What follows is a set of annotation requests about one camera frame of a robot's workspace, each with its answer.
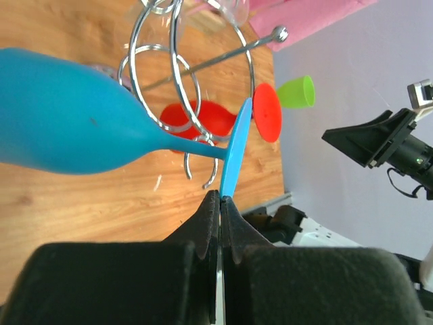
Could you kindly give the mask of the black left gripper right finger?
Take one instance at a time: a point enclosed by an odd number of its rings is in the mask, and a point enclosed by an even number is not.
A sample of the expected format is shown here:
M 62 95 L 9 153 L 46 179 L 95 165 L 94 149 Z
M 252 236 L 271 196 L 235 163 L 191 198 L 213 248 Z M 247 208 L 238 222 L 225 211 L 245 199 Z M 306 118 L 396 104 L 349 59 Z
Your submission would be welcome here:
M 388 251 L 276 247 L 221 202 L 227 324 L 427 324 L 409 275 Z

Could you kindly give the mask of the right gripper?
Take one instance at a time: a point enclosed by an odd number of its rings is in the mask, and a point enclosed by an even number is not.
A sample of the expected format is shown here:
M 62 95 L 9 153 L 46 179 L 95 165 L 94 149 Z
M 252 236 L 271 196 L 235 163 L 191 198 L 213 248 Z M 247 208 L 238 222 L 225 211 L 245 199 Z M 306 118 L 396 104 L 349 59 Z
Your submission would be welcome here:
M 432 147 L 411 134 L 416 126 L 413 111 L 387 110 L 368 123 L 328 129 L 321 139 L 362 167 L 431 169 Z

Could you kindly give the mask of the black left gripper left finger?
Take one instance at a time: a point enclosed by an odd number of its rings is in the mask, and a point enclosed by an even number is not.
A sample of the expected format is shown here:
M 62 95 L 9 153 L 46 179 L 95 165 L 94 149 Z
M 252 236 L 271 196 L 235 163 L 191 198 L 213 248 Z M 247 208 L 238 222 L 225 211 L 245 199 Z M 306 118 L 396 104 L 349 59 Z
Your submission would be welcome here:
M 213 324 L 220 198 L 160 242 L 54 242 L 24 264 L 2 324 Z

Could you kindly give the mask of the green wine glass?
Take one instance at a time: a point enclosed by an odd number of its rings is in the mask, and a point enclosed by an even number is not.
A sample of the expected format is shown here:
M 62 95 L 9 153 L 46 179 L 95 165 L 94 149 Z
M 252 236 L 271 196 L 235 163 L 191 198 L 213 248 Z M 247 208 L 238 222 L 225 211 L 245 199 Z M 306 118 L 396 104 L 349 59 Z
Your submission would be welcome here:
M 287 81 L 277 89 L 284 108 L 308 108 L 315 105 L 315 86 L 309 75 Z

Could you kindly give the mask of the clear wine glass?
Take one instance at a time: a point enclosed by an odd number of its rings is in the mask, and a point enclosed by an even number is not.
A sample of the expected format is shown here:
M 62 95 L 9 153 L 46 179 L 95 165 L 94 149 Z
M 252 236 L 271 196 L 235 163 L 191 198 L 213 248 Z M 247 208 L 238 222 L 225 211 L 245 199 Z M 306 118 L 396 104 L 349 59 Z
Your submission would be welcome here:
M 216 10 L 224 18 L 236 26 L 242 26 L 248 21 L 250 14 L 249 0 L 208 0 L 194 1 L 192 9 L 187 11 L 188 14 L 195 14 L 202 11 L 211 12 Z

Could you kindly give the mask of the blue wine glass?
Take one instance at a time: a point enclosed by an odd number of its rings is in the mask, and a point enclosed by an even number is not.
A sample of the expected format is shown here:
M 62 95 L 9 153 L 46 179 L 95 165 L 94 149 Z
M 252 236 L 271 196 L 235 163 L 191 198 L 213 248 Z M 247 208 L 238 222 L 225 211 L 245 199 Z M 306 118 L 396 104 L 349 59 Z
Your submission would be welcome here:
M 163 131 L 133 95 L 89 66 L 18 48 L 1 50 L 1 161 L 71 175 L 103 173 L 156 150 L 224 162 L 220 195 L 232 196 L 244 157 L 252 101 L 227 148 Z

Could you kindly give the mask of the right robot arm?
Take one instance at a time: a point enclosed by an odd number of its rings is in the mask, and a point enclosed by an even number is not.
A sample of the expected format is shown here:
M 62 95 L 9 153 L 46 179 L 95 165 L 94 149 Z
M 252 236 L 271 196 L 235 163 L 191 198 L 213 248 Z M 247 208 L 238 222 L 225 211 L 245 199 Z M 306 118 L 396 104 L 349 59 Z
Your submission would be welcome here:
M 432 148 L 413 135 L 417 114 L 385 111 L 368 123 L 325 131 L 321 144 L 290 158 L 293 205 L 270 213 L 258 207 L 246 220 L 277 246 L 375 246 L 393 252 L 420 293 L 432 292 Z

